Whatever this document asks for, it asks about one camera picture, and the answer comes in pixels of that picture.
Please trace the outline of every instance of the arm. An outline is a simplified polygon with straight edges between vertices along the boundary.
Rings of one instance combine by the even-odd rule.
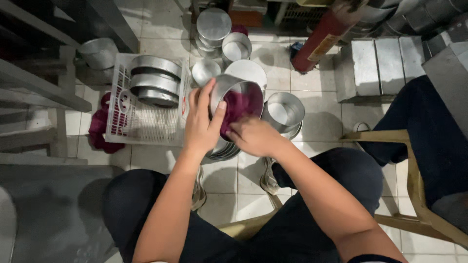
[[[229,136],[241,150],[272,157],[281,164],[319,227],[336,245],[343,262],[362,254],[406,262],[361,203],[267,122],[244,118],[231,127],[235,132]]]
[[[226,103],[221,102],[209,121],[209,93],[213,85],[214,79],[203,90],[190,93],[184,147],[140,232],[133,254],[135,263],[179,261],[198,167],[204,155],[216,145],[226,111]]]

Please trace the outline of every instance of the navy pants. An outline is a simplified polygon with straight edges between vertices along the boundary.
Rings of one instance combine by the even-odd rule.
[[[374,131],[407,129],[427,206],[468,191],[468,140],[427,76],[408,82]],[[408,158],[403,143],[360,142],[381,166]]]
[[[334,148],[311,158],[342,184],[369,211],[382,195],[381,167],[367,153]],[[273,174],[281,187],[295,186],[279,164]],[[125,263],[133,251],[166,176],[130,170],[114,178],[103,195],[104,222]],[[248,241],[236,241],[192,212],[180,262],[340,262],[330,238],[318,227],[300,193]]]

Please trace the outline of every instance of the white shoe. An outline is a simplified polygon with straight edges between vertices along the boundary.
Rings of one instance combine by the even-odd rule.
[[[358,122],[354,125],[353,132],[370,132],[372,131],[371,127],[365,122]],[[359,144],[359,142],[354,142],[361,151],[365,152],[364,148]]]
[[[193,194],[192,194],[192,211],[196,211],[200,207],[202,207],[206,203],[206,192],[203,189],[201,184],[203,178],[203,168],[200,165],[198,168],[197,178],[195,180],[195,185],[193,187]]]
[[[264,157],[263,162],[266,166],[265,173],[260,177],[260,187],[271,195],[276,195],[280,189],[278,182],[273,176],[273,170],[271,169],[273,163],[276,161],[270,157]]]

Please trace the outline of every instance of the white plastic crate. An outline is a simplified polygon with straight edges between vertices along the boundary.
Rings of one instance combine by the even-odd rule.
[[[184,59],[173,60],[182,66],[179,107],[164,109],[138,101],[130,91],[130,64],[139,54],[117,54],[109,101],[105,140],[126,144],[182,146],[189,114],[192,75]]]

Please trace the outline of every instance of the fire extinguisher label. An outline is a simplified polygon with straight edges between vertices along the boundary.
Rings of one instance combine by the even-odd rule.
[[[309,61],[319,61],[340,39],[341,36],[328,34],[307,59]]]

